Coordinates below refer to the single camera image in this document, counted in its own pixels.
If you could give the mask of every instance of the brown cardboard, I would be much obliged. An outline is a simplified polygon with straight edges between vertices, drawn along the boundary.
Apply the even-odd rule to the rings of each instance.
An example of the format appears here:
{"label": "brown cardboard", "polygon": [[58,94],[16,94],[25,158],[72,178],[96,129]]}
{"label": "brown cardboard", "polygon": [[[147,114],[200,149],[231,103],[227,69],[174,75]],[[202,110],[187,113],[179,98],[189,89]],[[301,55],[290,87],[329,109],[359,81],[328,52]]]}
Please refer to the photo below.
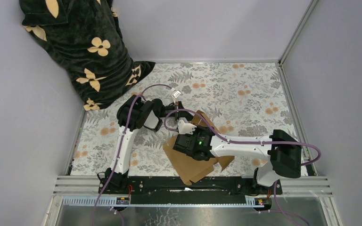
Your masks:
{"label": "brown cardboard", "polygon": [[[197,111],[197,113],[201,114],[209,122],[209,124],[213,126],[217,132],[219,132],[205,113],[202,111]],[[198,116],[194,116],[191,123],[200,126],[207,126]],[[173,150],[176,138],[177,136],[170,138],[167,141],[167,144],[163,145],[163,149],[181,180],[186,185],[192,185],[191,182],[198,182],[207,174],[211,173],[214,170],[214,164],[219,163],[223,171],[234,160],[234,156],[215,157],[211,158],[209,161],[194,160],[184,153]]]}

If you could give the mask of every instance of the gray wall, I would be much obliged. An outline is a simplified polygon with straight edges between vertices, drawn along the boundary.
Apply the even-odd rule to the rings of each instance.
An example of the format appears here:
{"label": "gray wall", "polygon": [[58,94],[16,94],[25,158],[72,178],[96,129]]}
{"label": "gray wall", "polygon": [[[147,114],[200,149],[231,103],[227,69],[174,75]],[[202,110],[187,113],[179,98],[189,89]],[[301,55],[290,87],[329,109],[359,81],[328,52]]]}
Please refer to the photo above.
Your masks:
{"label": "gray wall", "polygon": [[310,0],[114,0],[136,60],[278,59]]}
{"label": "gray wall", "polygon": [[362,1],[320,0],[285,63],[345,225],[362,225]]}
{"label": "gray wall", "polygon": [[40,225],[82,114],[65,71],[0,0],[0,226]]}

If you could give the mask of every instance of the blanket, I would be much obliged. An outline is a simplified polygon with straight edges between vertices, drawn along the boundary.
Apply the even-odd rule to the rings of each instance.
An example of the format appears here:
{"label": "blanket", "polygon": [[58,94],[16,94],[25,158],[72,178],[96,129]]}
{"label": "blanket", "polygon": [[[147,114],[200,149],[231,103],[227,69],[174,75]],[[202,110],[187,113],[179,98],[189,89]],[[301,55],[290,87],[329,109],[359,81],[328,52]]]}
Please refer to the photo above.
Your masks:
{"label": "blanket", "polygon": [[22,25],[66,69],[87,111],[109,107],[155,66],[129,56],[112,1],[20,0]]}

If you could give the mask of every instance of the floral floor mat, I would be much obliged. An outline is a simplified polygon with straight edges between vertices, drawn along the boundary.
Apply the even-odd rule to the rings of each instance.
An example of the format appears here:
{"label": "floral floor mat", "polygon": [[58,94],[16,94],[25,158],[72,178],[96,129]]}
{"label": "floral floor mat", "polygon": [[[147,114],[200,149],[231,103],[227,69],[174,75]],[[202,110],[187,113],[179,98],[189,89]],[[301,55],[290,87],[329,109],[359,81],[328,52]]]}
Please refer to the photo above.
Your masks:
{"label": "floral floor mat", "polygon": [[[296,137],[275,63],[156,64],[150,75],[109,108],[87,113],[71,175],[96,175],[109,167],[119,132],[117,110],[132,94],[158,83],[181,90],[184,107],[205,112],[222,134],[259,136],[282,129]],[[166,88],[154,87],[144,95],[148,100],[160,98],[166,105],[172,101],[170,94]],[[134,141],[129,175],[177,176],[162,150],[174,135],[163,126],[157,133],[142,128]],[[223,172],[216,164],[209,176],[253,176],[264,163],[237,156]],[[307,175],[304,167],[302,175]]]}

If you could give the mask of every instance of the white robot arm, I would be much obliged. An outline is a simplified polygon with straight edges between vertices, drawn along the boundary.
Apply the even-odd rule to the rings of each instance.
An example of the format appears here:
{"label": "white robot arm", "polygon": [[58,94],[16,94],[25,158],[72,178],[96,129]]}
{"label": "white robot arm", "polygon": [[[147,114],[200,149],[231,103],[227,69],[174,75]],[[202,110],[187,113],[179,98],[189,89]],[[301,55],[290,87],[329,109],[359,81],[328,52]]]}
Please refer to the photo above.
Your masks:
{"label": "white robot arm", "polygon": [[[115,156],[110,164],[110,169],[117,175],[126,175],[129,168],[132,145],[139,129],[144,126],[150,130],[158,131],[162,125],[162,120],[158,116],[166,115],[165,109],[158,112],[158,108],[164,108],[159,100],[158,102],[142,102],[141,98],[135,103],[131,117],[128,119],[128,113],[131,103],[135,96],[132,96],[117,113],[117,119],[120,125],[120,134],[118,136]],[[257,184],[270,187],[280,178],[299,178],[301,147],[296,145],[263,145],[247,144],[248,142],[267,142],[267,141],[295,141],[291,136],[282,130],[274,130],[272,135],[259,137],[230,137],[220,135],[221,139],[210,131],[207,127],[196,126],[188,121],[191,115],[176,115],[178,121],[179,135],[175,141],[173,149],[192,157],[195,160],[207,161],[210,158],[221,156],[245,156],[267,161],[267,163],[255,170],[254,180]]]}
{"label": "white robot arm", "polygon": [[282,130],[275,129],[272,135],[258,137],[230,137],[220,139],[207,127],[196,126],[184,119],[178,122],[179,135],[174,150],[196,160],[209,160],[221,156],[244,156],[267,161],[255,170],[257,184],[270,187],[281,178],[299,178],[301,147],[297,145],[267,145],[269,141],[295,141]]}

